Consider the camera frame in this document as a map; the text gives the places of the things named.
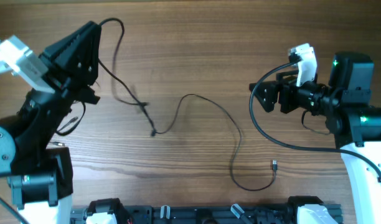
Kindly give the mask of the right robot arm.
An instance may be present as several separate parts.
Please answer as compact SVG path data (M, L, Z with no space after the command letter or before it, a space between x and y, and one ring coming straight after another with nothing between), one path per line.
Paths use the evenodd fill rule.
M339 153L349 176L357 222L381 223L381 108L369 104L374 63L366 54L338 52L327 85L316 81L317 67L314 52L292 52L289 63L251 83L252 123L277 145L299 151ZM295 146L271 137L256 121L254 100L266 112L279 103L285 114L303 108L313 116L324 116L335 148Z

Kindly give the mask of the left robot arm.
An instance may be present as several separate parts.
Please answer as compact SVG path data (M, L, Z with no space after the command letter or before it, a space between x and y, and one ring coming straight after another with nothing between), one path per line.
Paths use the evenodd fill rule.
M0 119L0 177L12 192L8 210L21 223L70 221L70 151L48 145L76 101L99 101L92 85L100 36L100 25L91 21L41 54L16 36L0 41L0 74L11 72L31 86L20 110Z

